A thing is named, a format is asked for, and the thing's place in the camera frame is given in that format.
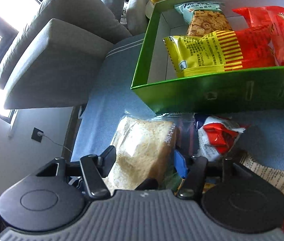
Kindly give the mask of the black wall socket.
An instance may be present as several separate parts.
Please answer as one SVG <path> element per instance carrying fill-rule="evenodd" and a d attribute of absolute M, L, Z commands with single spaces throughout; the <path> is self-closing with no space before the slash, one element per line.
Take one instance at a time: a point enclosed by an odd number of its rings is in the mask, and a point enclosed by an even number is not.
<path fill-rule="evenodd" d="M 41 143 L 43 138 L 43 131 L 34 127 L 33 132 L 31 134 L 31 139 L 37 141 L 38 143 Z"/>

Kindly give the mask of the red snack bag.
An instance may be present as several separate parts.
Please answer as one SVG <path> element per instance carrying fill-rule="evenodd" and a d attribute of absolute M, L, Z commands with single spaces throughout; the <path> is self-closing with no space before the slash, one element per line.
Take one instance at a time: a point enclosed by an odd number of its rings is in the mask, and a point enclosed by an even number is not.
<path fill-rule="evenodd" d="M 280 66 L 284 66 L 284 7 L 243 7 L 232 10 L 244 17 L 250 28 L 266 27 L 268 39 Z"/>

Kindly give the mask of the grey sofa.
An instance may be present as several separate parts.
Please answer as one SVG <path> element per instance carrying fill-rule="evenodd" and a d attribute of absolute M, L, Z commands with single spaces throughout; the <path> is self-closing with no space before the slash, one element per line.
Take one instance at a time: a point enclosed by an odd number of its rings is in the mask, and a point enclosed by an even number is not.
<path fill-rule="evenodd" d="M 44 0 L 0 64 L 5 109 L 74 107 L 130 90 L 147 23 L 129 31 L 101 0 Z"/>

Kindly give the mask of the green cardboard box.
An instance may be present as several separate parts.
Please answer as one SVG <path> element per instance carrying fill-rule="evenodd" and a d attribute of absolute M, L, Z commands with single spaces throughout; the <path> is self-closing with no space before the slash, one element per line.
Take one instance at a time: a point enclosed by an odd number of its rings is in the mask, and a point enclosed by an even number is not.
<path fill-rule="evenodd" d="M 249 28 L 238 12 L 284 0 L 165 0 L 155 5 L 131 89 L 157 114 L 284 108 L 284 19 Z"/>

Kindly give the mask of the teal cracker snack bag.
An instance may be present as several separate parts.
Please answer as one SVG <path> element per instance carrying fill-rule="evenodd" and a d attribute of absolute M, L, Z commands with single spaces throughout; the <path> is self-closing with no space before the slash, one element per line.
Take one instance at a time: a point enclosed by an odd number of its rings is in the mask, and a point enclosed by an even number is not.
<path fill-rule="evenodd" d="M 186 35 L 192 37 L 203 37 L 214 31 L 232 31 L 223 8 L 222 2 L 188 2 L 175 5 L 175 10 L 188 25 Z"/>

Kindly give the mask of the brown printed snack packet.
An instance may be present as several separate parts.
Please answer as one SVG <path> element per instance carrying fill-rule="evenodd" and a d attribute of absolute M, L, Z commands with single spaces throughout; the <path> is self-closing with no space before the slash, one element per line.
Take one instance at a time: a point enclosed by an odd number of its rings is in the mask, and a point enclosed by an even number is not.
<path fill-rule="evenodd" d="M 240 163 L 284 194 L 284 170 L 263 166 L 254 160 L 247 152 L 240 154 Z"/>

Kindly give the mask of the bagged sliced bread loaf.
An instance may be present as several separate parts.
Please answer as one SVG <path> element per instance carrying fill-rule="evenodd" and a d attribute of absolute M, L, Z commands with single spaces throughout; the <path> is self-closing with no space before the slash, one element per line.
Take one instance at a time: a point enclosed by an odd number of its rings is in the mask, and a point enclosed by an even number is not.
<path fill-rule="evenodd" d="M 134 190 L 146 179 L 162 183 L 176 143 L 176 124 L 124 116 L 111 141 L 116 161 L 103 180 L 111 194 Z"/>

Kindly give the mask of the yellow striped snack bag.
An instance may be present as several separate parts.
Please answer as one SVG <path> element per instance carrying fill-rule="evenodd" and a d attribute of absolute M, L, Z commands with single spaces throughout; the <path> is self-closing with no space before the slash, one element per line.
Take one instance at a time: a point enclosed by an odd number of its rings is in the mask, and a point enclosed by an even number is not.
<path fill-rule="evenodd" d="M 203 37 L 170 35 L 163 42 L 179 78 L 243 68 L 235 31 L 214 31 Z"/>

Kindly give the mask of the red white snack packet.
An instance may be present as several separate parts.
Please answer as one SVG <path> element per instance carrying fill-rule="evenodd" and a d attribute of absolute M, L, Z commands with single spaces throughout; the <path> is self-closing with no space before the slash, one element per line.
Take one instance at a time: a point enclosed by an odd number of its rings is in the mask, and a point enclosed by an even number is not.
<path fill-rule="evenodd" d="M 198 113 L 194 114 L 194 125 L 199 144 L 197 154 L 209 162 L 228 154 L 247 128 L 231 119 Z"/>

